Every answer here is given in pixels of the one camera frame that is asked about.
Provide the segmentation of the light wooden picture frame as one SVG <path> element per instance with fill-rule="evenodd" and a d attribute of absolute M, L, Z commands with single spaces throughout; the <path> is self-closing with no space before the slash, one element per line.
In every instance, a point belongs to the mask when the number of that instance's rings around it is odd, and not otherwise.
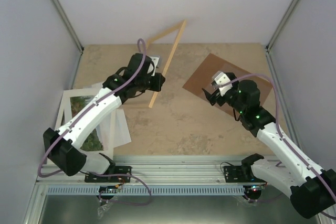
<path fill-rule="evenodd" d="M 156 34 L 155 36 L 152 36 L 150 37 L 149 39 L 147 39 L 146 41 L 146 46 L 145 48 L 148 49 L 150 47 L 150 44 L 154 43 L 155 41 L 173 33 L 173 32 L 177 32 L 176 36 L 175 36 L 175 39 L 174 39 L 174 42 L 172 43 L 172 47 L 171 47 L 171 50 L 168 54 L 168 56 L 164 59 L 165 60 L 165 65 L 164 65 L 164 68 L 161 72 L 161 74 L 165 77 L 166 74 L 167 74 L 167 71 L 169 69 L 169 66 L 171 64 L 171 61 L 173 59 L 173 56 L 175 54 L 175 51 L 178 47 L 178 44 L 181 40 L 181 37 L 183 35 L 183 32 L 185 30 L 185 27 L 186 27 L 186 23 L 187 23 L 187 20 L 184 19 L 180 22 L 178 22 L 177 24 L 159 32 L 158 34 Z M 124 107 L 125 108 L 130 108 L 130 109 L 151 109 L 153 108 L 154 106 L 154 103 L 156 101 L 158 97 L 158 92 L 154 92 L 152 94 L 152 97 L 151 97 L 151 100 L 149 102 L 137 102 L 137 103 L 125 103 L 124 104 Z"/>

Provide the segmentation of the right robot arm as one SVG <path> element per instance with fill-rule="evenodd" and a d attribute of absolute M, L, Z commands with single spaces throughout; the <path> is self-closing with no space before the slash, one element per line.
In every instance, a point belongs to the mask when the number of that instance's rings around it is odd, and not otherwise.
<path fill-rule="evenodd" d="M 229 105 L 239 113 L 238 121 L 254 137 L 267 145 L 284 168 L 271 165 L 261 155 L 241 162 L 241 176 L 248 182 L 264 180 L 284 195 L 302 217 L 309 219 L 335 205 L 335 171 L 312 161 L 281 129 L 277 115 L 260 104 L 257 83 L 218 72 L 213 77 L 213 93 L 204 91 L 211 105 Z"/>

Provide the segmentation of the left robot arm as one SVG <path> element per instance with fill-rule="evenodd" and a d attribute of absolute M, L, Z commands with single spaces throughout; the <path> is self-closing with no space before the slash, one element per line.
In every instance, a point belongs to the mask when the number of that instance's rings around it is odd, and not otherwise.
<path fill-rule="evenodd" d="M 165 77 L 157 72 L 158 56 L 134 54 L 126 67 L 121 67 L 102 84 L 92 100 L 60 128 L 43 133 L 44 158 L 50 159 L 67 176 L 79 172 L 94 173 L 104 182 L 114 178 L 114 162 L 103 153 L 81 150 L 89 134 L 128 99 L 150 90 L 160 92 Z"/>

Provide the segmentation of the landscape photo print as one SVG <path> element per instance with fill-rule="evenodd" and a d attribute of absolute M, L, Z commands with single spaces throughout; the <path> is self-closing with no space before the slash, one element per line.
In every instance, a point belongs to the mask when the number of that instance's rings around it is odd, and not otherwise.
<path fill-rule="evenodd" d="M 76 116 L 92 100 L 92 98 L 93 96 L 71 97 L 70 105 L 72 117 Z M 88 135 L 80 149 L 86 152 L 104 150 L 103 145 L 98 138 L 96 129 Z"/>

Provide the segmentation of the white photo mat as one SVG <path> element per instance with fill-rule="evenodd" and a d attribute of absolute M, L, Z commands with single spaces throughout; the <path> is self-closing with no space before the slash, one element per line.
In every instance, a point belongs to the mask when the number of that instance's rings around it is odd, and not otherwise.
<path fill-rule="evenodd" d="M 71 115 L 71 97 L 93 96 L 92 100 L 74 117 Z M 69 167 L 77 170 L 102 174 L 110 163 L 98 152 L 81 150 L 88 135 L 96 129 L 105 117 L 121 106 L 121 100 L 108 88 L 86 88 L 66 90 L 61 100 L 57 127 L 51 130 L 51 137 L 45 141 L 48 158 L 64 172 Z"/>

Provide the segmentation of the brown backing board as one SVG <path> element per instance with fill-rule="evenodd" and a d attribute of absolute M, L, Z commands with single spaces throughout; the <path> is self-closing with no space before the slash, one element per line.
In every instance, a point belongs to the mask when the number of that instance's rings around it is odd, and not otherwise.
<path fill-rule="evenodd" d="M 202 88 L 206 89 L 209 93 L 213 93 L 215 91 L 215 89 L 211 87 L 211 83 L 213 81 L 213 75 L 218 71 L 232 72 L 236 77 L 241 77 L 250 73 L 214 54 L 209 54 L 183 85 L 183 88 L 200 99 L 208 102 Z M 260 105 L 264 106 L 264 103 L 272 90 L 272 85 L 267 80 L 260 77 L 253 76 L 248 79 L 257 83 L 257 87 L 260 90 Z M 230 106 L 227 104 L 218 106 L 216 104 L 214 107 L 231 116 L 234 121 L 233 109 Z"/>

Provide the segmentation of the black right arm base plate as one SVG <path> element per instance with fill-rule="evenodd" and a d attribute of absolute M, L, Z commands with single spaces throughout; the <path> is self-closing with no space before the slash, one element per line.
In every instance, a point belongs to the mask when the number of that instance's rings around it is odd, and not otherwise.
<path fill-rule="evenodd" d="M 245 175 L 241 166 L 224 166 L 223 172 L 227 183 L 265 183 L 262 179 Z"/>

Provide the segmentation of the aluminium mounting rail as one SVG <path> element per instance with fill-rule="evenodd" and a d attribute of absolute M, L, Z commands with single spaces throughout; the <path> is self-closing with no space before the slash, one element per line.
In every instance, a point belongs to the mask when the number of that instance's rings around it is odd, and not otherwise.
<path fill-rule="evenodd" d="M 132 167 L 132 175 L 147 185 L 225 184 L 221 167 L 240 165 L 246 156 L 231 155 L 116 155 L 117 165 Z"/>

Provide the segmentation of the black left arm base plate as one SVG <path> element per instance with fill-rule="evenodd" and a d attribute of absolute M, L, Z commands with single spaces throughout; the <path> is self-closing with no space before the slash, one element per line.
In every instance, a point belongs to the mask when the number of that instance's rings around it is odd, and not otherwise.
<path fill-rule="evenodd" d="M 130 182 L 132 167 L 131 166 L 114 166 L 108 168 L 107 171 L 98 176 L 93 173 L 86 173 L 84 181 L 86 183 L 118 183 L 125 184 Z"/>

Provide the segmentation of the right aluminium corner post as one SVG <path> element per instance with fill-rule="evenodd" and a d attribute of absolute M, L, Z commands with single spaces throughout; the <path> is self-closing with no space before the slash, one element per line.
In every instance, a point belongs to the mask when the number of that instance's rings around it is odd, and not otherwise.
<path fill-rule="evenodd" d="M 269 43 L 265 46 L 265 50 L 270 52 L 272 47 L 274 46 L 275 42 L 277 41 L 278 37 L 282 33 L 283 29 L 285 28 L 287 22 L 293 15 L 294 11 L 298 7 L 301 0 L 291 0 L 288 8 L 286 9 L 283 17 L 281 18 L 276 30 L 274 31 L 273 35 L 271 36 Z"/>

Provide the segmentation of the aluminium corner post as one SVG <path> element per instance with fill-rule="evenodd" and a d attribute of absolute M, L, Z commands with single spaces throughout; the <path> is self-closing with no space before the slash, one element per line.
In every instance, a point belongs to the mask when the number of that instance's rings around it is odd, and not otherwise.
<path fill-rule="evenodd" d="M 72 41 L 75 43 L 76 47 L 78 48 L 80 53 L 83 53 L 84 47 L 82 45 L 82 43 L 80 42 L 66 12 L 64 11 L 61 3 L 59 0 L 51 0 L 51 3 L 53 4 L 53 6 L 56 9 L 56 12 L 58 13 L 61 21 L 63 22 L 63 24 L 65 25 Z"/>
<path fill-rule="evenodd" d="M 278 37 L 282 33 L 283 29 L 285 28 L 287 22 L 293 15 L 294 11 L 298 7 L 301 0 L 291 0 L 288 8 L 286 9 L 283 17 L 281 18 L 276 30 L 274 31 L 273 35 L 271 36 L 269 43 L 265 46 L 265 50 L 270 52 L 272 47 L 274 46 L 275 42 L 277 41 Z"/>

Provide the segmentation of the left aluminium corner post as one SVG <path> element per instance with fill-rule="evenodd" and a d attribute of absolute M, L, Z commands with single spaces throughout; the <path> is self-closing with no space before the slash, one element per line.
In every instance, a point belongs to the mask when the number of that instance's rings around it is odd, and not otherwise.
<path fill-rule="evenodd" d="M 61 21 L 63 22 L 63 24 L 65 25 L 72 41 L 75 43 L 76 47 L 78 48 L 80 53 L 83 53 L 84 47 L 82 45 L 82 43 L 80 42 L 66 12 L 64 11 L 61 3 L 59 0 L 51 0 L 51 3 L 53 4 L 53 6 L 56 9 L 56 12 L 58 13 Z"/>

